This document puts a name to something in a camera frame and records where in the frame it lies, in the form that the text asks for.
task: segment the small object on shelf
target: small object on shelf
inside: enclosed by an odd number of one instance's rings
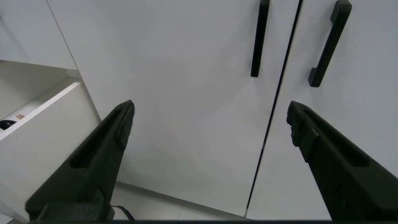
[[[17,123],[17,122],[11,121],[11,120],[2,120],[2,121],[0,121],[0,128],[3,130],[6,130],[7,128],[11,127],[15,123]]]
[[[16,118],[18,118],[18,119],[25,118],[25,116],[24,116],[24,115],[22,115],[22,114],[18,114],[18,115],[16,115],[15,117],[16,117]]]

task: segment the black bar handle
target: black bar handle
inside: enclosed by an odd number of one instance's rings
[[[251,63],[252,77],[258,77],[261,64],[262,46],[266,34],[269,0],[260,0],[259,17],[257,19],[256,40],[254,42],[253,61]]]
[[[346,25],[351,8],[352,5],[348,0],[338,0],[336,2],[335,8],[330,16],[333,27],[331,28],[325,48],[323,49],[321,58],[319,59],[318,66],[311,69],[311,73],[308,78],[308,82],[311,87],[319,87],[321,85],[330,59],[333,56],[333,52],[335,51],[340,35]]]

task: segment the white cabinet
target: white cabinet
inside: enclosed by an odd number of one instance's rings
[[[305,0],[292,42],[248,218],[329,219],[300,150],[287,108],[309,106],[398,175],[398,1],[350,0],[352,11],[319,88],[308,84],[328,37],[331,0]]]
[[[100,122],[77,70],[0,63],[0,213],[27,221],[26,200]]]
[[[0,1],[0,60],[76,69],[46,0]]]
[[[244,215],[298,2],[271,1],[259,78],[260,0],[49,5],[101,118],[136,106],[128,182]]]

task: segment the floor tile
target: floor tile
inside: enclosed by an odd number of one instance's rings
[[[247,220],[244,217],[233,215],[230,213],[215,210],[195,203],[185,202],[180,220]]]
[[[136,220],[177,220],[183,204],[183,200],[119,182],[111,200],[111,205],[123,206]]]

